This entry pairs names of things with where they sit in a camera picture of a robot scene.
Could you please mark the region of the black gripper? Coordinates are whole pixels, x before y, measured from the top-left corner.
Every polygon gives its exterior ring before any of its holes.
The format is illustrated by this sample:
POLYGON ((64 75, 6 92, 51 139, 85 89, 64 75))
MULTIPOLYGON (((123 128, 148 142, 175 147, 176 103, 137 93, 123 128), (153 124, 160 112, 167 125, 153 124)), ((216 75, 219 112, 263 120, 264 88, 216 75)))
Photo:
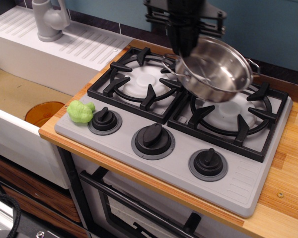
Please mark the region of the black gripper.
POLYGON ((200 34, 222 37, 226 12, 207 0, 145 0, 148 22, 166 26, 173 52, 188 57, 200 34))

